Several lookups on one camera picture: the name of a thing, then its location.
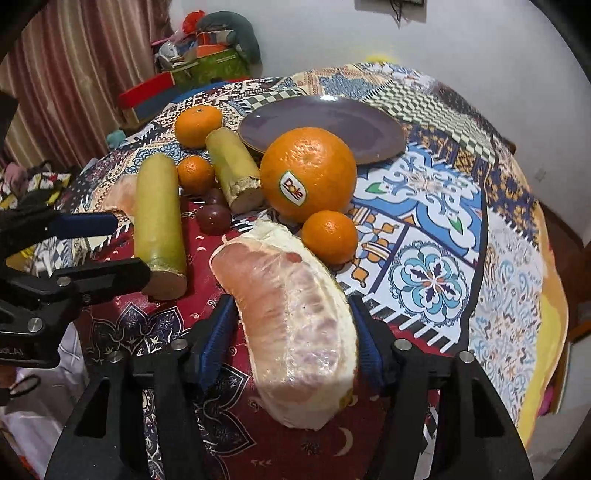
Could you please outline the long yellow sugarcane piece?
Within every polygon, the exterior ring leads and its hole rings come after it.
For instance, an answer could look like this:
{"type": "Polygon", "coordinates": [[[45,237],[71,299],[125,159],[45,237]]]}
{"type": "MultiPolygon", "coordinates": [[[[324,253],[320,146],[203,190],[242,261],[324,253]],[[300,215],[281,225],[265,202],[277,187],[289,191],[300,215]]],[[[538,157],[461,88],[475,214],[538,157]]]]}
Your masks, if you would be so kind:
{"type": "Polygon", "coordinates": [[[150,270],[142,293],[155,301],[176,300],[187,288],[187,256],[174,161],[155,153],[145,159],[136,179],[134,256],[150,270]]]}

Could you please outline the peeled pomelo wedge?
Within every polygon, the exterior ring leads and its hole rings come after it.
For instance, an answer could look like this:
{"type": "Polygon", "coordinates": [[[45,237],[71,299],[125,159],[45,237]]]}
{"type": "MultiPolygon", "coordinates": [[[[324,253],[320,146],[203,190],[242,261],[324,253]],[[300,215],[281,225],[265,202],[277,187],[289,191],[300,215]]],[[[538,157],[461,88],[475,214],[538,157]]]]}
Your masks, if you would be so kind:
{"type": "Polygon", "coordinates": [[[283,426],[322,429],[345,408],[358,370],[355,320],[331,272],[263,218],[223,242],[209,267],[238,307],[260,405],[283,426]]]}

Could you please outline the large Dole orange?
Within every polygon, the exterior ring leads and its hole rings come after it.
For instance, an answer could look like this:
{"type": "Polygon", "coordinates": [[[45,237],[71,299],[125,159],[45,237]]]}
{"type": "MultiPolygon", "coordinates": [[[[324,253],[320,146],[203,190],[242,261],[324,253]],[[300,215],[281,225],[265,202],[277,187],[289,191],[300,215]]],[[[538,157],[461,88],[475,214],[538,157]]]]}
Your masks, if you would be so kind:
{"type": "Polygon", "coordinates": [[[342,212],[356,188],[356,159],[348,145],[315,127],[290,130],[270,144],[259,165],[266,202],[290,221],[342,212]]]}

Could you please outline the yellow orange blanket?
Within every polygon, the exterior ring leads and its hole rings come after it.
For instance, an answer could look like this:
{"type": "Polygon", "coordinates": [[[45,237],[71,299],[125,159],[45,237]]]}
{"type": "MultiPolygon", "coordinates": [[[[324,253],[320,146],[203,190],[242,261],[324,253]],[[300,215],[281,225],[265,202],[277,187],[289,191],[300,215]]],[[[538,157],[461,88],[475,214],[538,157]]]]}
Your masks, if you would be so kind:
{"type": "Polygon", "coordinates": [[[528,447],[531,442],[545,391],[559,365],[569,324],[568,302],[556,269],[555,256],[541,203],[538,203],[536,207],[534,218],[540,228],[543,285],[541,326],[536,336],[535,369],[526,391],[517,425],[518,433],[525,447],[528,447]]]}

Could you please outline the dark red grape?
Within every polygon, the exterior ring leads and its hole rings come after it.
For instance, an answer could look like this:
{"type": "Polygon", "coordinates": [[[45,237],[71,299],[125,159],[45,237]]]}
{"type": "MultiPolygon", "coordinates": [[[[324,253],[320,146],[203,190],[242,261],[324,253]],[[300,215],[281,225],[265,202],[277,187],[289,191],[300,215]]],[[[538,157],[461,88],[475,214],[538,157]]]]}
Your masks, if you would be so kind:
{"type": "Polygon", "coordinates": [[[204,195],[204,202],[207,205],[218,205],[228,208],[228,202],[226,202],[224,193],[218,188],[209,189],[204,195]]]}
{"type": "Polygon", "coordinates": [[[200,231],[207,235],[223,235],[231,226],[231,210],[218,204],[202,206],[195,218],[200,231]]]}

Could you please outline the small mandarin between canes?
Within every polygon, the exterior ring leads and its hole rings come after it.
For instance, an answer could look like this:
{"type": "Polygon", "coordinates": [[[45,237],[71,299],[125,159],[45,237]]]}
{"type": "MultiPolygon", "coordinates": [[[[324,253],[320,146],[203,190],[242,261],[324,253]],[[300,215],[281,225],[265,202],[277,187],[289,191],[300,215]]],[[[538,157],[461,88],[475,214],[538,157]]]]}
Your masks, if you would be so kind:
{"type": "Polygon", "coordinates": [[[215,185],[211,164],[200,156],[188,156],[177,165],[179,186],[186,195],[201,196],[215,185]]]}

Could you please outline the striped pink curtain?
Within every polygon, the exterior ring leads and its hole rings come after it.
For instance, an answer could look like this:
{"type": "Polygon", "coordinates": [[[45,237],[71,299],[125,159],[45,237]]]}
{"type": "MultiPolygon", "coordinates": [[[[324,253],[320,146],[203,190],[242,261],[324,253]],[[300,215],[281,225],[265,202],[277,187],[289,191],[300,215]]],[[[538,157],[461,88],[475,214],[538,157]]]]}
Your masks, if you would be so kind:
{"type": "Polygon", "coordinates": [[[171,34],[167,1],[51,1],[1,63],[18,102],[6,136],[23,167],[82,167],[107,151],[121,93],[155,73],[151,44],[171,34]]]}

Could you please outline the red blue box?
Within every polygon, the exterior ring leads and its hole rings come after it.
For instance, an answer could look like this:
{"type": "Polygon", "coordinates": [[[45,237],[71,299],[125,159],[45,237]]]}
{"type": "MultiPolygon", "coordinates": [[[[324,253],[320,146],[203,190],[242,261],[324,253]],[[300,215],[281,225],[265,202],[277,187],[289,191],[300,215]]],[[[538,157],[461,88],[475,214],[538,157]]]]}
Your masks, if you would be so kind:
{"type": "Polygon", "coordinates": [[[158,73],[118,95],[117,105],[127,125],[149,121],[177,96],[192,89],[189,76],[158,73]]]}

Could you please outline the short yellow sugarcane piece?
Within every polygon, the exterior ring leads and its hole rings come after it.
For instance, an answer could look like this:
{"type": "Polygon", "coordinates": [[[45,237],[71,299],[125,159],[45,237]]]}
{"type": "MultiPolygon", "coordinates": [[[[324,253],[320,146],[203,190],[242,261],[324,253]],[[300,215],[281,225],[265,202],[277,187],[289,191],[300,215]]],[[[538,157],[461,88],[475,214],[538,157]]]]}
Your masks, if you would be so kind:
{"type": "Polygon", "coordinates": [[[230,210],[243,214],[259,209],[264,202],[259,167],[242,140],[222,127],[207,135],[205,145],[230,210]]]}

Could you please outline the patchwork patterned bedspread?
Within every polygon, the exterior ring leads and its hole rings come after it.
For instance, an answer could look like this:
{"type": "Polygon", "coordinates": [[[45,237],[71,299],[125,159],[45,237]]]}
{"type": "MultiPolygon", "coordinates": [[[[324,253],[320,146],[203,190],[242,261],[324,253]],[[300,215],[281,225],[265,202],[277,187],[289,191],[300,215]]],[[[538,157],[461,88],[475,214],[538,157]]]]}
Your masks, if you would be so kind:
{"type": "MultiPolygon", "coordinates": [[[[211,105],[236,130],[259,106],[297,96],[349,98],[377,107],[406,132],[405,153],[359,167],[349,211],[360,235],[356,257],[337,271],[346,294],[363,294],[374,318],[425,351],[467,347],[518,425],[536,363],[543,260],[537,200],[504,140],[463,97],[435,79],[391,63],[342,67],[232,82],[167,107],[137,138],[84,171],[59,207],[101,210],[114,183],[161,151],[176,162],[192,154],[173,140],[177,115],[211,105]]],[[[153,306],[127,295],[89,310],[78,327],[85,359],[117,347],[156,352],[211,312],[221,295],[205,253],[219,239],[190,239],[196,294],[153,306]]],[[[361,479],[388,401],[356,387],[349,406],[318,432],[287,429],[256,403],[242,329],[204,408],[207,465],[214,479],[361,479]]]]}

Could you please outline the small mandarin near plate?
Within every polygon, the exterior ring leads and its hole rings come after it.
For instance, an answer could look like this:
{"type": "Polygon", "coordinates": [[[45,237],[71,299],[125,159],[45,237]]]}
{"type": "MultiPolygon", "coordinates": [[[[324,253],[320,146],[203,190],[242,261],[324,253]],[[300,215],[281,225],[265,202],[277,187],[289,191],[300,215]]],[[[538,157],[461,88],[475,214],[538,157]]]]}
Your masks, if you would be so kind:
{"type": "Polygon", "coordinates": [[[217,107],[197,105],[180,113],[174,122],[174,135],[184,148],[202,149],[209,133],[221,128],[222,112],[217,107]]]}

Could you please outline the small mandarin front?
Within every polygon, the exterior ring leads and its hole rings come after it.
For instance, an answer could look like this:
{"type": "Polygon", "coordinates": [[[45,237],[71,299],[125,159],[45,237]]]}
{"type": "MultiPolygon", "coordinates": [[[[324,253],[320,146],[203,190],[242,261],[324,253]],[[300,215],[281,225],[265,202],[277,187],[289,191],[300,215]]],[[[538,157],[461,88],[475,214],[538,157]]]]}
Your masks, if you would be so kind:
{"type": "Polygon", "coordinates": [[[335,266],[353,259],[358,246],[356,225],[337,211],[318,211],[301,228],[304,246],[327,265],[335,266]]]}

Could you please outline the purple round plate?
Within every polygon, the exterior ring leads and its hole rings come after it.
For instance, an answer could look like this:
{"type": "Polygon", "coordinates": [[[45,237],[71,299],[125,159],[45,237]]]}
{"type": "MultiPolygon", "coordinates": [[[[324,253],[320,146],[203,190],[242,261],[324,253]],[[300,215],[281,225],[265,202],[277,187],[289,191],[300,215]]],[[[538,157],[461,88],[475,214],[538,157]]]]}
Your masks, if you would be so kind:
{"type": "Polygon", "coordinates": [[[304,127],[341,138],[360,165],[396,158],[406,150],[406,133],[394,117],[358,100],[328,94],[259,106],[242,119],[238,136],[250,150],[263,154],[283,133],[304,127]]]}

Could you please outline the wall mounted monitor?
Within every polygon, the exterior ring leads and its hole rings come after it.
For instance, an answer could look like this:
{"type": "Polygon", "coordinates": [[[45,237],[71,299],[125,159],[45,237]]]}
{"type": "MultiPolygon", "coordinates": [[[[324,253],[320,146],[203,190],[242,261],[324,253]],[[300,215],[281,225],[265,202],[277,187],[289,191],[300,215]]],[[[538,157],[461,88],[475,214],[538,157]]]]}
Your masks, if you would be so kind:
{"type": "Polygon", "coordinates": [[[389,15],[399,26],[427,22],[427,1],[424,0],[356,0],[355,8],[358,11],[389,15]]]}

